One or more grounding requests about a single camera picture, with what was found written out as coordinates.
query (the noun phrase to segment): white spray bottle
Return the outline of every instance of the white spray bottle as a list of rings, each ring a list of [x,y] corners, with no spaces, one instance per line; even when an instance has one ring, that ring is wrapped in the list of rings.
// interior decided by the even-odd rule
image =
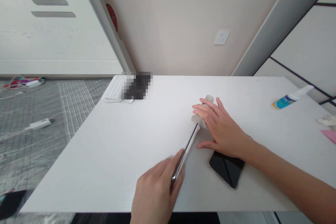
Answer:
[[[272,103],[271,108],[274,109],[274,110],[283,109],[283,108],[287,107],[288,105],[291,105],[292,103],[300,100],[303,95],[308,93],[313,88],[314,88],[314,86],[307,85],[304,88],[301,88],[294,93],[290,93],[290,94],[282,97],[281,99],[277,100],[276,102]]]

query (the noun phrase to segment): floor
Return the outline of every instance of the floor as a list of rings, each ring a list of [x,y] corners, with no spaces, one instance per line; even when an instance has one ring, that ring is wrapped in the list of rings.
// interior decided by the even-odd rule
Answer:
[[[26,93],[0,100],[0,137],[49,118],[55,122],[0,142],[0,194],[37,187],[108,86],[110,78],[49,80]],[[0,80],[0,86],[8,80]],[[15,91],[3,92],[1,97]],[[219,212],[222,224],[267,224],[262,212]],[[69,224],[74,213],[18,213],[0,224]]]

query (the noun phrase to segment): hand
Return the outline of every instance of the hand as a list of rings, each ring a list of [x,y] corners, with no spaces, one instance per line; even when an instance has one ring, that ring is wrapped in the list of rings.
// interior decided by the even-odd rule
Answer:
[[[175,167],[182,153],[183,149],[175,157],[161,161],[138,179],[132,204],[131,224],[169,222],[183,182],[184,167],[170,188]]]
[[[218,106],[202,98],[200,101],[208,106],[193,105],[193,113],[205,121],[214,141],[200,142],[197,148],[208,148],[227,156],[244,159],[244,153],[255,142],[229,116],[218,97]]]

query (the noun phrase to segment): beige wall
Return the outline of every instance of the beige wall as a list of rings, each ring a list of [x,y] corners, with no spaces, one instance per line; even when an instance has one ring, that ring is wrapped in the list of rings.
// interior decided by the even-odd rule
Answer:
[[[276,0],[105,0],[137,70],[231,75]],[[231,30],[214,45],[218,29]]]

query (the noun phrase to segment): finger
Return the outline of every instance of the finger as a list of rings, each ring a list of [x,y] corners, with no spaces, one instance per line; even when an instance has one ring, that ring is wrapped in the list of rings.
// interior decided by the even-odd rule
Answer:
[[[165,171],[170,161],[171,161],[171,158],[169,157],[163,160],[162,162],[160,162],[160,164],[153,170],[153,175],[156,177],[160,177],[162,173]]]
[[[174,208],[174,205],[176,203],[177,196],[180,192],[182,183],[183,183],[183,177],[184,177],[184,165],[181,169],[180,175],[178,176],[176,182],[173,185],[173,188],[171,189],[171,197],[170,197],[170,203],[171,203],[171,208]]]
[[[216,113],[217,116],[220,116],[223,114],[223,112],[217,107],[217,105],[212,103],[211,101],[205,100],[203,98],[201,98],[200,101],[208,105]]]
[[[219,145],[215,141],[203,141],[197,145],[197,149],[211,149],[219,151]]]
[[[222,103],[222,101],[220,100],[219,97],[216,98],[216,101],[217,101],[217,104],[218,104],[219,109],[220,109],[225,115],[228,116],[229,114],[228,114],[227,111],[225,110],[225,108],[224,108],[224,106],[223,106],[223,103]]]
[[[170,160],[170,162],[167,165],[166,169],[162,173],[161,176],[164,177],[164,179],[167,181],[167,183],[171,183],[174,170],[175,170],[177,164],[179,163],[179,160],[180,160],[180,157],[182,156],[182,153],[183,153],[183,149],[179,150],[179,152],[175,155],[175,157],[173,157]]]
[[[156,165],[154,165],[152,168],[150,168],[148,171],[146,171],[142,177],[147,177],[149,176],[164,160],[162,160],[161,162],[157,163]]]
[[[205,121],[210,131],[212,131],[212,129],[216,126],[216,123],[210,114],[204,110],[194,110],[193,113],[199,115]]]
[[[215,112],[211,108],[209,108],[208,106],[204,106],[204,105],[201,105],[201,104],[196,104],[196,105],[193,105],[192,107],[194,109],[201,109],[201,110],[204,110],[205,112],[209,113],[214,121],[216,121],[218,119],[218,115],[215,114]]]

